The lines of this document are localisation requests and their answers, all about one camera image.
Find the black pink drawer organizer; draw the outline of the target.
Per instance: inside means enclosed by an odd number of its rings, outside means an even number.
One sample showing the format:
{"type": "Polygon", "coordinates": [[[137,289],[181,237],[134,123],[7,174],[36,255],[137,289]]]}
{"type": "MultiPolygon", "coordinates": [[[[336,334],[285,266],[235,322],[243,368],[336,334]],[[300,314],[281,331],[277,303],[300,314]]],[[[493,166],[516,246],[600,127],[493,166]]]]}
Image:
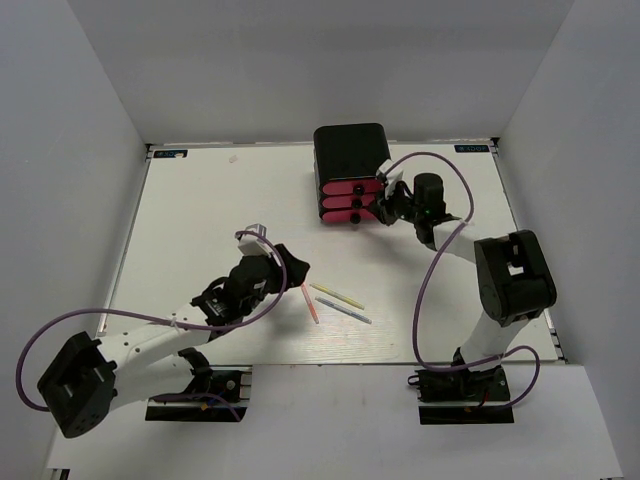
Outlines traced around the black pink drawer organizer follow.
{"type": "Polygon", "coordinates": [[[391,158],[379,123],[325,125],[313,133],[318,215],[325,224],[358,224],[383,184],[378,168],[391,158]]]}

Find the yellow highlighter pen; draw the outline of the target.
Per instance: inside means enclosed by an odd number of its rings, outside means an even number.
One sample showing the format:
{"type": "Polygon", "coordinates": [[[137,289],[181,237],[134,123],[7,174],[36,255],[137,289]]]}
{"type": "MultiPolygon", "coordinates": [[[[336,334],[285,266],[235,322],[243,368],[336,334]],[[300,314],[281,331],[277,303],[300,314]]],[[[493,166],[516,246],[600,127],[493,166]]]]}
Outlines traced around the yellow highlighter pen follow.
{"type": "Polygon", "coordinates": [[[344,295],[344,294],[339,293],[339,292],[337,292],[335,290],[332,290],[332,289],[330,289],[328,287],[325,287],[325,286],[317,284],[317,283],[311,283],[310,286],[313,289],[315,289],[315,290],[317,290],[317,291],[319,291],[321,293],[324,293],[324,294],[326,294],[326,295],[328,295],[328,296],[330,296],[330,297],[332,297],[334,299],[337,299],[337,300],[339,300],[341,302],[344,302],[344,303],[346,303],[346,304],[348,304],[348,305],[350,305],[350,306],[352,306],[352,307],[354,307],[356,309],[359,309],[359,310],[364,310],[365,309],[365,306],[362,303],[352,299],[351,297],[349,297],[347,295],[344,295]]]}

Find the orange highlighter pen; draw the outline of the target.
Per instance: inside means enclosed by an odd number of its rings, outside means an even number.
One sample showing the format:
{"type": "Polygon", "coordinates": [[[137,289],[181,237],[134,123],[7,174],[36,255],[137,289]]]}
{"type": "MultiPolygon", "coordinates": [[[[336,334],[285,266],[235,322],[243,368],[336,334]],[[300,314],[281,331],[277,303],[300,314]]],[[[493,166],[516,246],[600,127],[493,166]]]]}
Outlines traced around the orange highlighter pen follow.
{"type": "Polygon", "coordinates": [[[319,317],[318,317],[317,311],[316,311],[316,309],[315,309],[315,307],[313,305],[313,302],[312,302],[312,299],[311,299],[311,297],[309,295],[308,289],[307,289],[307,287],[306,287],[306,285],[304,283],[300,286],[300,290],[301,290],[301,293],[302,293],[302,295],[304,297],[305,303],[307,305],[307,308],[308,308],[308,310],[310,312],[310,315],[311,315],[314,323],[316,325],[319,325],[320,321],[319,321],[319,317]]]}

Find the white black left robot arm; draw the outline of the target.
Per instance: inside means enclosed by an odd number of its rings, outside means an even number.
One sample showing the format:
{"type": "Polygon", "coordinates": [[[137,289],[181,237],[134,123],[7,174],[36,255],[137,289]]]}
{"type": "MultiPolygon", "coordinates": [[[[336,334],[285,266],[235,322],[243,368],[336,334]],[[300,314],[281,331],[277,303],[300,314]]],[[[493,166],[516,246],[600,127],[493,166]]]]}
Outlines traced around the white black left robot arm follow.
{"type": "Polygon", "coordinates": [[[278,244],[272,254],[245,255],[228,275],[172,312],[119,335],[68,339],[37,383],[59,430],[68,439],[95,428],[130,403],[236,400],[227,372],[212,369],[200,346],[232,331],[269,295],[300,287],[309,263],[278,244]]]}

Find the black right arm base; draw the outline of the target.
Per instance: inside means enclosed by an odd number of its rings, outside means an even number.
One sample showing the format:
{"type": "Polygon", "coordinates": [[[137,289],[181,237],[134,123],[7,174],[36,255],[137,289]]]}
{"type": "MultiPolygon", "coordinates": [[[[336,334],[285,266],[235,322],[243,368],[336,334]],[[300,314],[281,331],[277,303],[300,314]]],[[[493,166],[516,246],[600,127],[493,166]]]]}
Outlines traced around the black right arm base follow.
{"type": "Polygon", "coordinates": [[[510,390],[501,366],[484,372],[417,370],[407,379],[418,394],[421,425],[513,424],[510,390]]]}

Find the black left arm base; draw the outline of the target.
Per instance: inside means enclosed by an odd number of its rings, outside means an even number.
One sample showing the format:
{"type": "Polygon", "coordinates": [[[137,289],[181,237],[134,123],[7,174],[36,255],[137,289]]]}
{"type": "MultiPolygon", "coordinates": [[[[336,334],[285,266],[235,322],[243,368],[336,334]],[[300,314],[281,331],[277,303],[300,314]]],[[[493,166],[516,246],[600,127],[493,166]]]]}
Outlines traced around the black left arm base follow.
{"type": "Polygon", "coordinates": [[[248,409],[252,384],[249,367],[214,367],[195,348],[179,351],[172,359],[188,366],[188,383],[176,392],[152,397],[146,421],[236,423],[248,409]]]}

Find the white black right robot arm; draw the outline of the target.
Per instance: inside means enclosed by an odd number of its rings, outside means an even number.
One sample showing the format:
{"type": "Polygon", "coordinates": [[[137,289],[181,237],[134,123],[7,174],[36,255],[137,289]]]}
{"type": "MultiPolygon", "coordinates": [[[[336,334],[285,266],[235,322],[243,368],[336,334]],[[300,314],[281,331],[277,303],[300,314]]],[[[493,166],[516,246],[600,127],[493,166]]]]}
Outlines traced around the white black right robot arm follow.
{"type": "Polygon", "coordinates": [[[510,345],[518,333],[553,306],[557,290],[534,232],[520,230],[502,237],[483,238],[469,218],[447,212],[444,184],[433,173],[414,178],[409,189],[398,175],[379,171],[384,188],[368,210],[386,226],[403,220],[413,225],[418,241],[435,253],[419,289],[412,321],[412,347],[420,366],[438,374],[452,373],[453,390],[472,399],[488,385],[485,371],[517,352],[510,345]],[[421,304],[438,261],[451,254],[472,263],[482,312],[472,333],[456,350],[451,365],[425,362],[419,353],[418,322],[421,304]]]}

